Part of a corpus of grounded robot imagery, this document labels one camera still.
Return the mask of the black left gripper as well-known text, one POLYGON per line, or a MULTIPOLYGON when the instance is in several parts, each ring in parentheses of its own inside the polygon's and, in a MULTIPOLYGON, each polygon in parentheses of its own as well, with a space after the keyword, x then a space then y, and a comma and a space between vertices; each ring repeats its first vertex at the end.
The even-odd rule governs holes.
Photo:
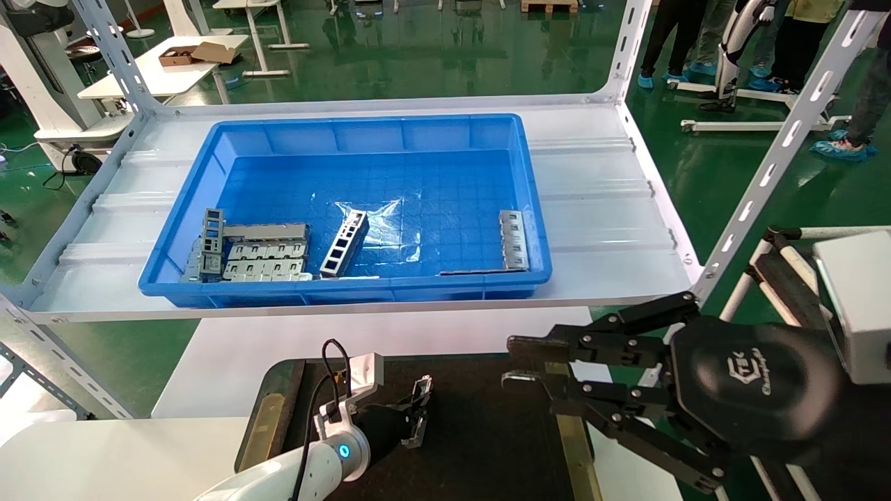
POLYGON ((399 446, 421 446, 425 435, 424 399, 408 399, 398 406, 369 405, 358 412, 358 427, 372 453, 389 453, 399 446))

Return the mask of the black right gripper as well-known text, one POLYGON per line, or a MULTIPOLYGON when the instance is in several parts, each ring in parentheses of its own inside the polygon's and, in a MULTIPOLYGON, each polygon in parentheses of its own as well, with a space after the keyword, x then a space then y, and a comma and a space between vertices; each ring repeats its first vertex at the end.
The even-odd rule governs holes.
POLYGON ((643 368, 671 352, 677 400, 665 389, 531 371, 505 373, 500 386, 546 402, 553 415, 581 418, 703 493, 723 484, 731 451, 785 463, 818 459, 846 390, 827 333, 700 317, 690 292, 630 305, 587 326, 555 324, 541 338, 512 335, 507 349, 515 358, 643 368), (649 336, 675 324, 687 326, 670 349, 649 336))

